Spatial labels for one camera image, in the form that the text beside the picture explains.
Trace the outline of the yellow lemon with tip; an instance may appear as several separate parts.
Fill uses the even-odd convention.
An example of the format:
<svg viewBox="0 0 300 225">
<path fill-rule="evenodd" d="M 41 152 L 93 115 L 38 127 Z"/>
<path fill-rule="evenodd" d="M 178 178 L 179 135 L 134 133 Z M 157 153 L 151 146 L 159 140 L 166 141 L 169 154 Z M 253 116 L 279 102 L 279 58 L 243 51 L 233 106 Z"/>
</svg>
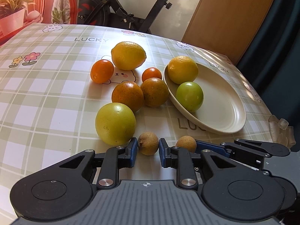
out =
<svg viewBox="0 0 300 225">
<path fill-rule="evenodd" d="M 144 49 L 134 42 L 120 42 L 111 50 L 113 64 L 120 70 L 130 71 L 140 67 L 146 60 Z"/>
</svg>

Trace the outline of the plaid bunny tablecloth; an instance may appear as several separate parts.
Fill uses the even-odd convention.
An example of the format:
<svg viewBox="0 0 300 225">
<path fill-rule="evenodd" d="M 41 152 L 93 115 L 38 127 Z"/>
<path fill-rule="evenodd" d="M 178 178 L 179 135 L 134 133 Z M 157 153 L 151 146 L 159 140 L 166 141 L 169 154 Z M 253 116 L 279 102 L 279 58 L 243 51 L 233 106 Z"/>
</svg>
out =
<svg viewBox="0 0 300 225">
<path fill-rule="evenodd" d="M 118 71 L 112 83 L 93 83 L 92 65 L 110 59 L 122 41 L 139 44 L 146 61 L 130 73 Z M 236 138 L 271 140 L 269 109 L 226 56 L 150 34 L 71 24 L 33 23 L 2 45 L 1 224 L 16 219 L 9 195 L 19 179 L 86 149 L 107 150 L 96 133 L 95 117 L 121 78 L 140 84 L 146 69 L 163 71 L 179 55 L 212 69 L 235 89 L 247 115 L 244 128 L 232 135 L 203 131 L 168 101 L 136 113 L 135 136 L 153 132 L 169 145 L 185 135 L 215 144 Z"/>
</svg>

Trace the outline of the wooden door panel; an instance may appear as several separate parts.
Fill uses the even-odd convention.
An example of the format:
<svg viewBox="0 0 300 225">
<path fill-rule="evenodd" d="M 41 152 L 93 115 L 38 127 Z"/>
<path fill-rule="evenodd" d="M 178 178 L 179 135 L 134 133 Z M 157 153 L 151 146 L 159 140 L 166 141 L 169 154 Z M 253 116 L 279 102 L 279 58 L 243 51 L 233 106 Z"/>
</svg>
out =
<svg viewBox="0 0 300 225">
<path fill-rule="evenodd" d="M 237 64 L 273 0 L 200 0 L 182 41 L 226 55 Z"/>
</svg>

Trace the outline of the yellow-green apple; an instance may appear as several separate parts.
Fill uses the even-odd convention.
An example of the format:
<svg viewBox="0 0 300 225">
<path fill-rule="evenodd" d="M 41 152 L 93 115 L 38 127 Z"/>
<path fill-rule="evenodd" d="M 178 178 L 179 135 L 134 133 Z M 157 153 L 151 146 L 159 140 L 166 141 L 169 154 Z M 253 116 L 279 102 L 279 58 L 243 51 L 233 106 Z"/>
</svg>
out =
<svg viewBox="0 0 300 225">
<path fill-rule="evenodd" d="M 125 145 L 135 133 L 136 118 L 125 104 L 109 103 L 98 111 L 95 127 L 104 143 L 111 146 Z"/>
</svg>

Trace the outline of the round yellow lemon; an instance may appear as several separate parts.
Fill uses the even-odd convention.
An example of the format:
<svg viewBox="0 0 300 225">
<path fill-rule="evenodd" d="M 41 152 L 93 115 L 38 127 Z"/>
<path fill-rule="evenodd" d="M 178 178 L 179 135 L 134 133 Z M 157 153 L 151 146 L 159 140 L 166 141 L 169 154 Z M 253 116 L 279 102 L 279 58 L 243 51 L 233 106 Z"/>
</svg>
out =
<svg viewBox="0 0 300 225">
<path fill-rule="evenodd" d="M 198 76 L 198 66 L 188 56 L 174 57 L 167 65 L 169 78 L 176 84 L 192 82 Z"/>
</svg>

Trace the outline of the small round orange tangerine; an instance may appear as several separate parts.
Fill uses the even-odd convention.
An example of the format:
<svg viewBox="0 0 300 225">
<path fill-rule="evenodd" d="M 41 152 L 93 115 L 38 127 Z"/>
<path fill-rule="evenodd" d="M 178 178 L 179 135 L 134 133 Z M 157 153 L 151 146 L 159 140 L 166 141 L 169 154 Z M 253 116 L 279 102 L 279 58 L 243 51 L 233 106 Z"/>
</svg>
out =
<svg viewBox="0 0 300 225">
<path fill-rule="evenodd" d="M 147 79 L 150 78 L 159 78 L 162 79 L 162 73 L 160 72 L 159 69 L 155 67 L 150 67 L 146 69 L 143 74 L 142 74 L 142 82 L 146 81 Z"/>
</svg>

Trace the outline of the beige round plate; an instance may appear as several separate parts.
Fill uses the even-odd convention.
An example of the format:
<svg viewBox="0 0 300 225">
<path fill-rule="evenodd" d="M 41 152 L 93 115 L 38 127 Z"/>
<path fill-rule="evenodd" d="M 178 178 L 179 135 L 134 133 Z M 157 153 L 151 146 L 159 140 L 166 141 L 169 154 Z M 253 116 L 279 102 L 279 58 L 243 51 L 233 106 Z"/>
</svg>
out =
<svg viewBox="0 0 300 225">
<path fill-rule="evenodd" d="M 183 114 L 198 127 L 216 134 L 239 132 L 246 123 L 246 111 L 234 88 L 217 72 L 198 64 L 198 76 L 194 80 L 203 90 L 202 106 L 194 113 L 188 112 L 176 99 L 178 84 L 168 76 L 164 69 L 163 80 L 169 88 L 169 98 Z"/>
</svg>

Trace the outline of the dark teal curtain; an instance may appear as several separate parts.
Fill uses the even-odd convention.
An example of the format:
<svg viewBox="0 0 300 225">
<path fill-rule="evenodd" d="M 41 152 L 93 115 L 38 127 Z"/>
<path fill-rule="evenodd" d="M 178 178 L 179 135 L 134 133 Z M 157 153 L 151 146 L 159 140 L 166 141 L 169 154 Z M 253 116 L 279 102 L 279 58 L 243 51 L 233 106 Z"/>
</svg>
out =
<svg viewBox="0 0 300 225">
<path fill-rule="evenodd" d="M 299 0 L 274 0 L 237 68 L 299 141 Z"/>
</svg>

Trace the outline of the oval bright orange kumquat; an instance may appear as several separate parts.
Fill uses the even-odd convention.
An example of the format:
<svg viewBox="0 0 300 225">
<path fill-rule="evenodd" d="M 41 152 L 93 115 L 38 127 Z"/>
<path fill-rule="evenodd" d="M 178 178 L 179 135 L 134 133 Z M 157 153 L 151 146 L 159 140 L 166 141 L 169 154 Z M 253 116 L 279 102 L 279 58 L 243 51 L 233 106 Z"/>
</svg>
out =
<svg viewBox="0 0 300 225">
<path fill-rule="evenodd" d="M 102 84 L 110 80 L 114 73 L 114 65 L 111 61 L 101 59 L 95 62 L 91 68 L 90 76 L 94 83 Z"/>
</svg>

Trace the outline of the brownish orange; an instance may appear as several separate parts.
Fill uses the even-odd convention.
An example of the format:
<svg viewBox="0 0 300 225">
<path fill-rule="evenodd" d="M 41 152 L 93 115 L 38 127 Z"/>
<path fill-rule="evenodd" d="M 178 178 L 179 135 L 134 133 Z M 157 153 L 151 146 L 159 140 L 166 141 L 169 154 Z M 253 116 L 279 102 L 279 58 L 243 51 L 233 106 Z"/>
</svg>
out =
<svg viewBox="0 0 300 225">
<path fill-rule="evenodd" d="M 146 106 L 159 107 L 168 100 L 168 86 L 159 78 L 149 78 L 140 87 Z"/>
<path fill-rule="evenodd" d="M 113 103 L 125 104 L 134 113 L 144 105 L 144 95 L 140 86 L 131 81 L 119 83 L 112 92 L 111 100 Z"/>
</svg>

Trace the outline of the printed backdrop cloth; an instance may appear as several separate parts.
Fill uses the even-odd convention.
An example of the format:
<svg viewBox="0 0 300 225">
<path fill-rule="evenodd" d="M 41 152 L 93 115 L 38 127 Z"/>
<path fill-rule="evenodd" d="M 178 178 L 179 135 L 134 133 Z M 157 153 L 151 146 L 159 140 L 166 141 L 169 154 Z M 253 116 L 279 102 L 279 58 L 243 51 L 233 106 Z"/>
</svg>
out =
<svg viewBox="0 0 300 225">
<path fill-rule="evenodd" d="M 76 24 L 79 0 L 1 0 L 1 44 L 32 23 Z"/>
</svg>

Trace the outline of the brown longan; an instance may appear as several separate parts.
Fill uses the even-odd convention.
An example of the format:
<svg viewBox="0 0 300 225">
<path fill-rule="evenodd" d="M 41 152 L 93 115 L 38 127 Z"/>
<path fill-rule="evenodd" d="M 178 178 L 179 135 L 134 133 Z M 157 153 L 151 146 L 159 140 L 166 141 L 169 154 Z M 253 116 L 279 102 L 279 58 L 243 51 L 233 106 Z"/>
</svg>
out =
<svg viewBox="0 0 300 225">
<path fill-rule="evenodd" d="M 176 147 L 185 148 L 190 152 L 196 151 L 196 140 L 191 136 L 182 136 L 178 139 Z"/>
<path fill-rule="evenodd" d="M 159 139 L 153 132 L 144 132 L 138 138 L 138 149 L 143 155 L 154 155 L 159 147 Z"/>
</svg>

